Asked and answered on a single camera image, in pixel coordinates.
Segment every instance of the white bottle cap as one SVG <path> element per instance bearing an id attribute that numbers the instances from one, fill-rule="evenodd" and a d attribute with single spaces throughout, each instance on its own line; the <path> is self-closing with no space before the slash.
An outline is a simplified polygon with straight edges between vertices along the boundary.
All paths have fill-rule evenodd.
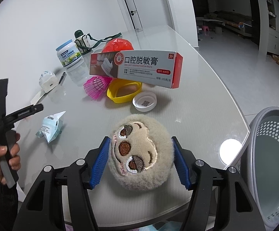
<path id="1" fill-rule="evenodd" d="M 148 112 L 157 105 L 157 96 L 151 91 L 144 91 L 133 98 L 134 107 L 141 112 Z"/>

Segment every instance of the black sleeve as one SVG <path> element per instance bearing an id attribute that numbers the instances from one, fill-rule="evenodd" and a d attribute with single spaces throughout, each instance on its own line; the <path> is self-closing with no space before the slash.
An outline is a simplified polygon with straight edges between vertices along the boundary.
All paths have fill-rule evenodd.
<path id="1" fill-rule="evenodd" d="M 17 217 L 17 188 L 0 184 L 0 224 L 11 231 Z"/>

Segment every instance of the human hand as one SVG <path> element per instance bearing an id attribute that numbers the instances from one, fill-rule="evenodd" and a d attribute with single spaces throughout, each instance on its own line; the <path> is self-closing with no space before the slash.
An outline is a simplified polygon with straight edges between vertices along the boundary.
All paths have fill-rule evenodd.
<path id="1" fill-rule="evenodd" d="M 15 141 L 17 142 L 20 140 L 20 134 L 16 133 L 15 135 Z M 21 168 L 21 163 L 20 163 L 20 156 L 17 155 L 17 153 L 20 151 L 19 145 L 16 143 L 13 145 L 13 147 L 10 150 L 10 155 L 11 159 L 9 160 L 9 165 L 11 166 L 11 169 L 18 171 Z M 4 156 L 7 152 L 7 146 L 0 146 L 0 158 Z M 6 179 L 3 176 L 1 167 L 0 167 L 0 183 L 3 185 L 6 185 Z"/>

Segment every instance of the tiled floor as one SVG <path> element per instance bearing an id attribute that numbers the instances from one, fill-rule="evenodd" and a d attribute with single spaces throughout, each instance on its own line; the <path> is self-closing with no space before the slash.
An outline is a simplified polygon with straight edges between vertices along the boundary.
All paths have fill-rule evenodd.
<path id="1" fill-rule="evenodd" d="M 279 107 L 279 65 L 271 57 L 258 58 L 256 44 L 226 29 L 198 38 L 196 50 L 231 91 L 248 123 L 262 109 Z"/>

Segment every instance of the green bottle cap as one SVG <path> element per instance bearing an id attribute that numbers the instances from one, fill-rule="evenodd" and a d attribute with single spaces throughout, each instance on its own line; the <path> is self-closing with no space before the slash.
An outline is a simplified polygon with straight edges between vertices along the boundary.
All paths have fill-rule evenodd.
<path id="1" fill-rule="evenodd" d="M 80 29 L 74 32 L 75 38 L 78 38 L 78 37 L 82 36 L 83 34 L 84 34 L 83 31 L 81 31 Z"/>

